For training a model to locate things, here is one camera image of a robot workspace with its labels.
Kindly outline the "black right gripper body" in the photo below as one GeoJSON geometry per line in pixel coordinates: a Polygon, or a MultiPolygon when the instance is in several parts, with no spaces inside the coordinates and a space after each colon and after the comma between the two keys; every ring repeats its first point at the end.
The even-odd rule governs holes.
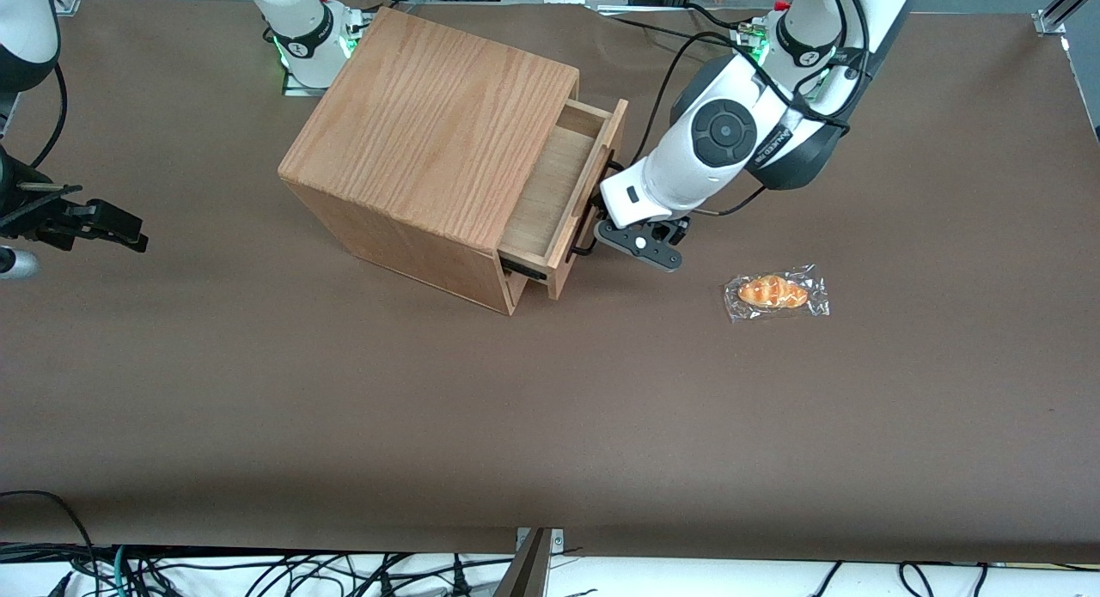
{"type": "Polygon", "coordinates": [[[1,233],[6,240],[75,241],[87,236],[77,218],[68,214],[76,204],[65,198],[82,190],[81,186],[56,185],[6,150],[1,161],[1,233]]]}

